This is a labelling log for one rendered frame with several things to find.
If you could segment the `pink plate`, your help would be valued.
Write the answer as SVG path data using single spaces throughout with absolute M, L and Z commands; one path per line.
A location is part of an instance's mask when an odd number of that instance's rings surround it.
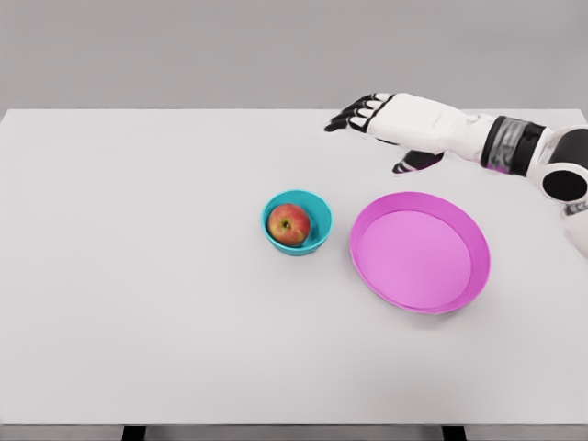
M 422 192 L 375 199 L 349 235 L 354 267 L 380 298 L 407 311 L 442 314 L 474 301 L 491 273 L 478 223 L 453 203 Z

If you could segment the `blue bowl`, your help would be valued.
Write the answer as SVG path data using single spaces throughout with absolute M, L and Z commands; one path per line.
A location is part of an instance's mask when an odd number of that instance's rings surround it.
M 290 247 L 276 242 L 267 228 L 267 221 L 272 210 L 282 204 L 292 203 L 303 208 L 311 220 L 311 232 L 307 239 L 298 246 Z M 261 226 L 267 240 L 278 251 L 291 256 L 303 256 L 317 251 L 329 237 L 334 225 L 334 217 L 329 205 L 318 195 L 300 189 L 292 189 L 273 196 L 264 206 Z

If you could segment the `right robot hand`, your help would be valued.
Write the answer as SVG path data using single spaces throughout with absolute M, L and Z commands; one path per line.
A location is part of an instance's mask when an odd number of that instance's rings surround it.
M 407 93 L 373 93 L 345 107 L 324 130 L 354 130 L 378 141 L 405 148 L 392 167 L 402 175 L 438 164 L 445 155 L 444 138 L 461 112 L 449 105 Z

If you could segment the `red apple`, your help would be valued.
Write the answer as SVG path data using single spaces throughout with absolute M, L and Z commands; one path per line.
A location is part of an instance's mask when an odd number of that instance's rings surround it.
M 310 235 L 311 220 L 303 208 L 287 203 L 272 210 L 267 228 L 276 242 L 294 247 L 301 245 Z

